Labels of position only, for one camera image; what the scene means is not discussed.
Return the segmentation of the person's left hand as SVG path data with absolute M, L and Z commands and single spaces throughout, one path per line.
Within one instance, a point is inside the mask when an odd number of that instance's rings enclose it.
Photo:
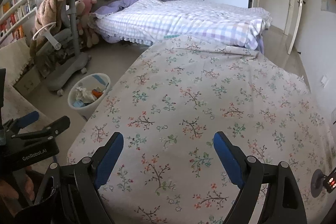
M 30 201 L 33 201 L 35 198 L 33 181 L 29 176 L 25 175 L 24 182 L 24 192 L 26 197 Z M 1 180 L 1 199 L 12 215 L 16 215 L 19 211 L 19 209 L 14 205 L 14 200 L 18 200 L 18 198 L 18 192 L 10 184 Z

